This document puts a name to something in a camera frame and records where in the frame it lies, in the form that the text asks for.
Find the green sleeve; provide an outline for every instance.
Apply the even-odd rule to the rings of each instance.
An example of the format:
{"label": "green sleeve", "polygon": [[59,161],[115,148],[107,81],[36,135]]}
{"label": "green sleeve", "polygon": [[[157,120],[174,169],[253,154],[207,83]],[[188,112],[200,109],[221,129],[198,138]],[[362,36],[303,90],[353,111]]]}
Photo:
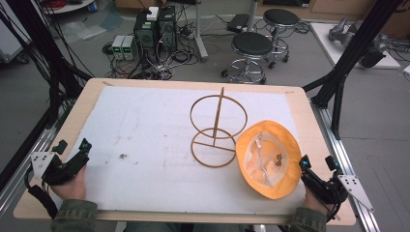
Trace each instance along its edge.
{"label": "green sleeve", "polygon": [[97,219],[97,204],[85,200],[65,200],[51,222],[55,232],[92,232]]}
{"label": "green sleeve", "polygon": [[326,217],[319,212],[300,207],[292,218],[289,232],[324,232],[326,221]]}

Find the wire frame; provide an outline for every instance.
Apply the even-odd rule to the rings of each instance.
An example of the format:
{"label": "wire frame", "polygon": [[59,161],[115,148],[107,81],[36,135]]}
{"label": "wire frame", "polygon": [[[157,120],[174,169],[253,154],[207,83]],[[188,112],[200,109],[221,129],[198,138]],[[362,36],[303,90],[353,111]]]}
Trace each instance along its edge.
{"label": "wire frame", "polygon": [[[192,105],[192,107],[190,108],[190,122],[192,123],[193,127],[198,131],[198,133],[197,133],[197,134],[193,137],[193,139],[192,139],[192,142],[191,142],[191,144],[190,144],[190,150],[191,150],[191,152],[192,152],[193,157],[194,157],[199,163],[201,163],[201,164],[204,165],[204,166],[208,166],[208,167],[215,167],[215,168],[217,168],[217,167],[223,167],[223,166],[226,166],[227,164],[229,164],[230,162],[232,162],[232,161],[235,159],[235,156],[236,156],[235,148],[230,149],[230,148],[225,148],[225,147],[217,146],[217,145],[216,145],[216,141],[217,141],[217,139],[231,139],[231,140],[233,141],[233,144],[235,145],[236,142],[235,142],[234,137],[235,137],[236,135],[238,135],[239,133],[241,133],[241,132],[244,130],[244,128],[245,128],[245,126],[247,125],[247,122],[248,122],[248,114],[247,114],[247,111],[245,110],[245,108],[244,108],[238,101],[236,101],[236,100],[234,100],[234,99],[232,99],[232,98],[230,98],[230,97],[225,96],[225,95],[223,94],[223,92],[224,92],[224,88],[222,88],[222,89],[220,90],[220,94],[219,94],[219,95],[209,95],[209,96],[202,97],[202,98],[198,99],[198,100]],[[215,123],[214,123],[214,126],[213,126],[212,128],[207,128],[207,129],[202,130],[202,129],[200,129],[200,128],[193,122],[192,112],[193,112],[193,109],[195,108],[195,106],[196,106],[199,102],[201,102],[201,101],[203,101],[203,100],[205,100],[205,99],[209,99],[209,98],[219,98],[219,102],[218,102],[218,106],[217,106],[217,113],[216,113],[216,116],[215,116]],[[237,104],[238,106],[240,106],[241,109],[244,111],[244,114],[245,114],[245,122],[244,122],[243,126],[240,128],[239,131],[237,131],[237,132],[235,132],[235,133],[233,133],[233,134],[229,133],[229,132],[226,131],[226,130],[223,130],[223,129],[220,129],[220,128],[219,128],[220,109],[221,109],[221,104],[222,104],[222,100],[223,100],[223,99],[229,100],[229,101],[231,101],[231,102],[234,102],[235,104]],[[211,132],[212,132],[212,135],[206,133],[206,131],[211,131]],[[226,136],[218,136],[218,131],[223,132],[224,134],[226,134]],[[198,137],[199,134],[202,134],[202,135],[205,135],[206,137],[212,138],[212,139],[213,139],[213,142],[212,142],[211,144],[209,144],[209,143],[203,143],[203,142],[196,141],[196,138]],[[208,146],[208,147],[212,147],[212,148],[216,148],[216,149],[220,149],[220,150],[225,150],[225,151],[230,151],[230,152],[232,152],[232,158],[231,158],[229,161],[227,161],[227,162],[225,162],[225,163],[222,163],[222,164],[209,164],[209,163],[205,162],[204,160],[201,160],[201,159],[199,158],[199,156],[195,153],[195,151],[194,151],[194,149],[193,149],[194,144],[198,144],[198,145],[202,145],[202,146]]]}

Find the black metal frame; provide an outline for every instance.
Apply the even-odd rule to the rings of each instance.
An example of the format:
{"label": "black metal frame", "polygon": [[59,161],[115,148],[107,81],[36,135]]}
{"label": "black metal frame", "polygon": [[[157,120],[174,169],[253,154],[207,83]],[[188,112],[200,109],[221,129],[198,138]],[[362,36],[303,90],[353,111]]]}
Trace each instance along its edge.
{"label": "black metal frame", "polygon": [[344,82],[355,65],[366,54],[367,48],[371,46],[374,38],[402,1],[377,0],[334,68],[325,76],[303,87],[305,92],[308,92],[322,85],[319,93],[311,99],[311,103],[316,104],[319,108],[327,108],[329,100],[335,95],[332,132],[337,139],[340,139],[339,123]]}
{"label": "black metal frame", "polygon": [[[21,144],[20,148],[14,154],[4,170],[0,173],[0,192],[10,181],[43,130],[53,125],[58,119],[59,107],[63,101],[66,99],[78,98],[83,87],[80,86],[75,76],[78,76],[83,80],[89,80],[92,78],[91,75],[81,71],[64,58],[51,33],[44,25],[42,18],[39,16],[30,0],[6,0],[6,2],[30,36],[34,47],[47,62],[49,72],[47,75],[49,75],[49,79],[45,78],[44,72],[41,71],[41,67],[37,66],[37,68],[50,86],[50,107]],[[37,58],[32,47],[18,35],[7,16],[0,12],[0,19],[20,42],[24,51],[30,56],[30,58],[36,60]],[[64,93],[60,90],[60,85],[64,88]]]}

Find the table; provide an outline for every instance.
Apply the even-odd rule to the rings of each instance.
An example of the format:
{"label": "table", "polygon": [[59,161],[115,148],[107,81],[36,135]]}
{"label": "table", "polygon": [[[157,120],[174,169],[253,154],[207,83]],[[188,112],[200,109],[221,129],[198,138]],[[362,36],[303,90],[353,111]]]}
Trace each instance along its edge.
{"label": "table", "polygon": [[[293,122],[298,134],[301,149],[310,157],[313,170],[324,180],[327,180],[329,171],[324,158],[329,155],[323,135],[310,108],[307,96],[302,88],[285,86],[257,86],[226,83],[202,82],[165,82],[151,80],[125,80],[94,78],[88,81],[78,98],[72,112],[58,133],[54,145],[65,139],[69,147],[63,154],[66,158],[73,148],[77,137],[87,121],[105,86],[127,86],[139,88],[160,89],[190,89],[220,91],[224,87],[225,93],[241,91],[252,93],[276,93],[286,96]],[[33,180],[31,185],[39,184]],[[352,225],[355,223],[350,204],[341,206],[338,212],[340,220],[333,220],[330,224]],[[48,218],[45,209],[34,197],[26,191],[15,208],[17,218]],[[146,220],[146,221],[183,221],[183,222],[218,222],[218,223],[252,223],[252,224],[284,224],[289,223],[291,215],[254,215],[254,214],[184,214],[167,212],[134,212],[134,211],[99,211],[98,219],[103,220]]]}

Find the person's hand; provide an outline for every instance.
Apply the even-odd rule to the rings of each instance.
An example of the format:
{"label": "person's hand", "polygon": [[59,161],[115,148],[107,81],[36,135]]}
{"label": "person's hand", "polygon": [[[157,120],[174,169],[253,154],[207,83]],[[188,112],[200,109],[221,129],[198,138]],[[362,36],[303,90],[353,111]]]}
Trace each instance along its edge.
{"label": "person's hand", "polygon": [[86,187],[84,184],[85,167],[83,166],[77,175],[70,181],[60,186],[51,186],[51,189],[63,200],[84,200]]}
{"label": "person's hand", "polygon": [[306,189],[306,195],[305,195],[305,202],[304,202],[304,207],[317,211],[324,216],[327,216],[329,211],[332,210],[334,205],[324,205],[322,202],[320,202],[316,196],[307,188]]}

